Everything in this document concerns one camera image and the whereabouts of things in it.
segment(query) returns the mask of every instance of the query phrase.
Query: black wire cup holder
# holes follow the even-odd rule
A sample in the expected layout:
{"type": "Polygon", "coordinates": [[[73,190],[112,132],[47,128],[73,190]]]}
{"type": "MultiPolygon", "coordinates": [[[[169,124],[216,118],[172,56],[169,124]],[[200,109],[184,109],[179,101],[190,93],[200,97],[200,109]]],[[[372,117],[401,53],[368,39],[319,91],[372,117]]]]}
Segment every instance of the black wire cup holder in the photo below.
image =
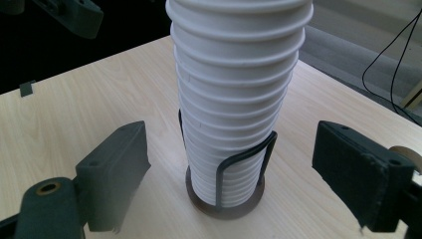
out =
{"type": "MultiPolygon", "coordinates": [[[[179,111],[179,124],[180,124],[180,129],[181,129],[183,141],[184,141],[181,111],[179,111]]],[[[216,171],[216,200],[215,200],[216,204],[215,206],[204,202],[202,199],[198,197],[198,195],[196,195],[192,187],[190,167],[188,166],[186,170],[185,182],[186,182],[186,189],[187,189],[188,195],[191,201],[193,202],[193,204],[205,214],[218,218],[218,219],[236,219],[251,212],[258,205],[259,201],[261,200],[264,194],[264,188],[265,188],[264,174],[267,169],[268,162],[270,161],[271,153],[273,152],[273,148],[276,143],[276,140],[277,140],[277,133],[275,131],[272,131],[270,135],[258,145],[251,147],[247,149],[246,151],[243,151],[236,155],[230,156],[220,163],[216,171]],[[262,151],[263,149],[266,149],[266,153],[264,156],[263,164],[261,165],[258,182],[252,196],[241,205],[238,205],[235,207],[223,207],[222,192],[223,192],[224,171],[228,167],[233,165],[234,163],[250,158],[251,156],[254,156],[260,151],[262,151]]]]}

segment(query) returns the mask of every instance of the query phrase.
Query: wooden table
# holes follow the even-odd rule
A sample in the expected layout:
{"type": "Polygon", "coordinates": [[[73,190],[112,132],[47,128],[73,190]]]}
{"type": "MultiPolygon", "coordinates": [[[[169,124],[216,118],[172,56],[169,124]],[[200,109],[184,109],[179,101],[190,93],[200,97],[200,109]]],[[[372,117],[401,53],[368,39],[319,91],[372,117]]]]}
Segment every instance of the wooden table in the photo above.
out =
{"type": "Polygon", "coordinates": [[[213,219],[187,195],[187,159],[178,124],[169,37],[0,96],[0,219],[19,211],[23,193],[75,166],[121,125],[144,120],[152,167],[122,231],[88,238],[402,238],[359,232],[356,219],[312,169],[320,120],[348,125],[385,147],[422,153],[422,129],[299,62],[281,109],[279,134],[257,208],[237,220],[213,219]]]}

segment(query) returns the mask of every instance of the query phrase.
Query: wire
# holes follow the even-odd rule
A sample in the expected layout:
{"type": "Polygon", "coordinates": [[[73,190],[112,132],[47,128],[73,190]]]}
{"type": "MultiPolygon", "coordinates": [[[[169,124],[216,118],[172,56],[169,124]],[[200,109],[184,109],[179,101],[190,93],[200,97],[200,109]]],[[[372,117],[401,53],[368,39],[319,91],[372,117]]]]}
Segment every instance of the wire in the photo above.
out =
{"type": "Polygon", "coordinates": [[[399,69],[399,67],[400,67],[400,64],[401,64],[401,62],[402,62],[402,60],[403,60],[403,57],[404,57],[404,54],[406,53],[406,50],[407,50],[407,46],[409,45],[409,42],[410,42],[410,39],[411,39],[411,37],[412,37],[412,34],[413,34],[413,32],[414,32],[414,30],[415,30],[415,27],[416,27],[416,24],[418,23],[418,21],[419,21],[419,18],[420,18],[420,16],[421,16],[421,13],[422,13],[422,8],[421,8],[421,10],[419,11],[419,13],[418,13],[418,15],[416,15],[416,17],[414,17],[413,19],[412,19],[412,21],[410,21],[401,31],[400,31],[400,33],[399,34],[397,34],[397,36],[378,54],[378,56],[372,61],[372,63],[371,64],[369,64],[369,66],[365,69],[365,71],[363,72],[363,74],[362,74],[362,83],[363,83],[363,86],[365,87],[365,89],[369,92],[369,93],[371,93],[371,94],[373,94],[373,95],[375,95],[375,96],[377,96],[377,97],[379,97],[379,98],[381,98],[381,99],[383,99],[383,100],[385,100],[385,101],[388,101],[388,102],[391,102],[391,105],[393,106],[393,108],[394,108],[394,111],[398,114],[398,115],[400,115],[400,113],[397,111],[397,109],[399,109],[399,110],[401,110],[405,115],[407,115],[414,123],[416,123],[416,124],[418,124],[419,126],[422,126],[418,121],[416,121],[412,116],[410,116],[404,109],[402,109],[400,106],[398,106],[398,105],[396,105],[395,103],[394,103],[394,100],[393,100],[393,88],[394,88],[394,82],[395,82],[395,78],[396,78],[396,75],[397,75],[397,72],[398,72],[398,69],[399,69]],[[412,30],[411,30],[411,32],[410,32],[410,34],[409,34],[409,37],[407,38],[407,41],[406,41],[406,45],[405,45],[405,47],[404,47],[404,49],[403,49],[403,52],[402,52],[402,54],[401,54],[401,57],[400,57],[400,60],[399,60],[399,62],[398,62],[398,64],[397,64],[397,67],[396,67],[396,69],[395,69],[395,71],[394,71],[394,75],[393,75],[393,79],[392,79],[392,81],[391,81],[391,87],[390,87],[390,100],[388,100],[388,99],[386,99],[386,98],[384,98],[384,97],[382,97],[382,96],[380,96],[380,95],[378,95],[378,94],[376,94],[376,93],[374,93],[373,91],[371,91],[367,86],[366,86],[366,83],[365,83],[365,79],[364,79],[364,77],[365,77],[365,75],[366,75],[366,72],[369,70],[369,68],[371,68],[372,67],[372,65],[378,60],[378,58],[379,57],[381,57],[381,55],[400,37],[400,35],[412,24],[412,23],[414,23],[414,25],[413,25],[413,27],[412,27],[412,30]]]}

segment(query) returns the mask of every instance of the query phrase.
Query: dark background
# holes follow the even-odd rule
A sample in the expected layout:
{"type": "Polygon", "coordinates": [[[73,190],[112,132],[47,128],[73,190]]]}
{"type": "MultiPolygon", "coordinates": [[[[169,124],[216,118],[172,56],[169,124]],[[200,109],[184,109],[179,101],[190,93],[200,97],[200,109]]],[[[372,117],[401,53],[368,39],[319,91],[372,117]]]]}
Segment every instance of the dark background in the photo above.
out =
{"type": "Polygon", "coordinates": [[[165,0],[93,2],[105,13],[93,40],[73,34],[31,0],[20,15],[0,13],[0,94],[169,35],[165,0]]]}

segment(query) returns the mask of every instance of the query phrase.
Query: white cup stack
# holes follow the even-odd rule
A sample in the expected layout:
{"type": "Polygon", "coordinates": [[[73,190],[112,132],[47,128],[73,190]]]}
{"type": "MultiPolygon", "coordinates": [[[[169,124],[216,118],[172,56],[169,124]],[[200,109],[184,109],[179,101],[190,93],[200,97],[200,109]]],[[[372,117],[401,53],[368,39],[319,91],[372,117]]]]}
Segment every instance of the white cup stack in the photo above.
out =
{"type": "MultiPolygon", "coordinates": [[[[312,0],[167,0],[193,190],[216,204],[216,171],[273,130],[312,0]]],[[[225,170],[222,206],[253,194],[265,151],[225,170]]]]}

